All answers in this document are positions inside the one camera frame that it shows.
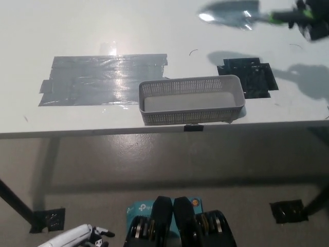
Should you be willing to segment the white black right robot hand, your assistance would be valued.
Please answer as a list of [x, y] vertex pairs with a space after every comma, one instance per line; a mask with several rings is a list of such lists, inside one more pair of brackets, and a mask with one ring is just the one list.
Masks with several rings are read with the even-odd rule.
[[328, 37], [328, 1], [295, 1], [298, 11], [312, 17], [309, 23], [288, 23], [288, 28], [298, 26], [299, 32], [308, 41], [318, 41]]

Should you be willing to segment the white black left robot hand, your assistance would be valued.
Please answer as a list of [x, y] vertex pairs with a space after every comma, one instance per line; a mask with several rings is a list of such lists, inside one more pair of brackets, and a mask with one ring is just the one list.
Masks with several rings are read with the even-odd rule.
[[99, 226], [82, 224], [51, 238], [39, 247], [108, 246], [102, 236], [112, 238], [115, 234]]

